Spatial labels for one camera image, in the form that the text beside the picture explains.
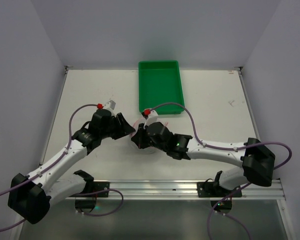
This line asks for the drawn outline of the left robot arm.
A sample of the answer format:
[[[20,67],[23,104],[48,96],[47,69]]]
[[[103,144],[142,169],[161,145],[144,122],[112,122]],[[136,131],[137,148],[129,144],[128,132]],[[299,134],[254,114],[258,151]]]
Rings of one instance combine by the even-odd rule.
[[[70,167],[85,158],[105,138],[113,140],[132,134],[135,129],[121,113],[97,110],[74,134],[64,149],[44,165],[24,176],[17,174],[11,181],[8,206],[31,224],[38,223],[49,211],[52,197],[48,190]]]

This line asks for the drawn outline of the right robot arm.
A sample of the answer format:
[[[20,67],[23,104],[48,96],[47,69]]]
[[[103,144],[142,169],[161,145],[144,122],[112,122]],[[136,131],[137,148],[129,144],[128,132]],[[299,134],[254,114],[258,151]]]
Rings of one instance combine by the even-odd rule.
[[[239,143],[199,143],[191,135],[172,133],[161,122],[149,126],[140,123],[131,141],[138,149],[155,148],[175,160],[210,160],[234,167],[218,171],[214,180],[198,182],[198,196],[221,198],[229,194],[241,197],[237,189],[245,184],[261,187],[272,185],[275,154],[256,138]]]

